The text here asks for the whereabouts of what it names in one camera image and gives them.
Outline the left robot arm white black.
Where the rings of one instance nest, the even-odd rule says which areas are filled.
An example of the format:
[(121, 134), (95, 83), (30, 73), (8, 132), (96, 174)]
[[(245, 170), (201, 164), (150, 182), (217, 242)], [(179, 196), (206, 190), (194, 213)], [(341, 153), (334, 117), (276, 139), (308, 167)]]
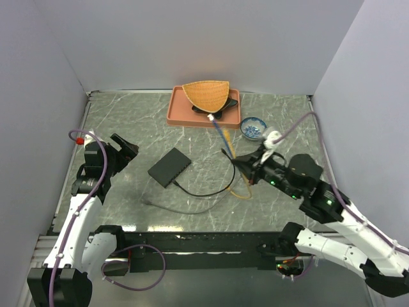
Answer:
[(32, 268), (27, 284), (35, 306), (88, 306), (92, 281), (111, 255), (121, 256), (127, 248), (121, 226), (92, 226), (111, 188), (111, 178), (139, 153), (139, 147), (117, 134), (111, 139), (94, 131), (71, 130), (69, 138), (84, 148), (85, 162), (72, 184), (70, 206), (56, 243), (39, 268)]

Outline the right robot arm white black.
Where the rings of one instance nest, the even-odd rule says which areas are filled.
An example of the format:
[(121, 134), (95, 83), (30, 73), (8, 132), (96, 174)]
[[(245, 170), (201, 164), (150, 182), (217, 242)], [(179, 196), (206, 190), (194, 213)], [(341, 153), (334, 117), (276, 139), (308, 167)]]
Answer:
[(276, 255), (305, 253), (343, 266), (361, 277), (366, 285), (386, 297), (408, 293), (408, 252), (393, 243), (358, 210), (344, 194), (337, 198), (330, 184), (321, 180), (323, 168), (308, 154), (294, 155), (288, 164), (273, 158), (261, 162), (263, 151), (233, 159), (254, 185), (264, 180), (293, 199), (313, 220), (342, 235), (344, 244), (288, 222), (272, 244)]

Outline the black network switch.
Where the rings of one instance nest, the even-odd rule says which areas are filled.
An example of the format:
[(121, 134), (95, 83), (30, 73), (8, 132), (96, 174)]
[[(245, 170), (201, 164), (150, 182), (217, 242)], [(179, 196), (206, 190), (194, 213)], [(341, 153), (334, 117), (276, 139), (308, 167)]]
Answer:
[(166, 188), (191, 162), (184, 153), (177, 148), (172, 148), (148, 170), (148, 174), (163, 188)]

